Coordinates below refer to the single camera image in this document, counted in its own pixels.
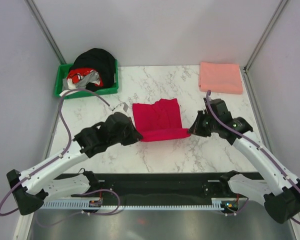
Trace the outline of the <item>magenta t shirt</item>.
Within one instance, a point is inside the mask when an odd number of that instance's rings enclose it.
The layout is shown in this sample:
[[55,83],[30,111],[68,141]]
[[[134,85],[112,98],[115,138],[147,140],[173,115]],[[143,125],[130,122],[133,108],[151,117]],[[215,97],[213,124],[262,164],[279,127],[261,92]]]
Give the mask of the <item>magenta t shirt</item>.
[[132,113],[142,142],[158,142],[188,138],[191,134],[182,125],[178,100],[160,99],[153,104],[134,103]]

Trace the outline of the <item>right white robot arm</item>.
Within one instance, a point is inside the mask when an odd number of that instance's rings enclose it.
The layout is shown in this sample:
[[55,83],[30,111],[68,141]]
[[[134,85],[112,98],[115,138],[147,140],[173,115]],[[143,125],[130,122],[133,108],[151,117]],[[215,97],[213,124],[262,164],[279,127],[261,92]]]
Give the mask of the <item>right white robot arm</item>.
[[261,183],[233,170],[222,177],[220,193],[225,197],[239,194],[259,203],[279,224],[293,220],[300,213],[300,177],[261,143],[244,118],[233,118],[222,99],[206,97],[204,103],[206,109],[198,111],[189,133],[205,138],[218,134],[241,152],[265,180]]

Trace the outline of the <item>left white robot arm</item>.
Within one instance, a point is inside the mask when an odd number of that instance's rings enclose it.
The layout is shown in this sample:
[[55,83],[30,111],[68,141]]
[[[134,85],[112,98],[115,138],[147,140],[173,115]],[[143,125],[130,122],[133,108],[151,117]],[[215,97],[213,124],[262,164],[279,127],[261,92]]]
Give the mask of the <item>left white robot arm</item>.
[[143,139],[132,119],[115,112],[104,122],[82,129],[60,152],[32,168],[7,173],[7,179],[22,216],[34,213],[45,203],[64,197],[96,196],[101,184],[92,171],[57,179],[71,167],[121,144],[128,146]]

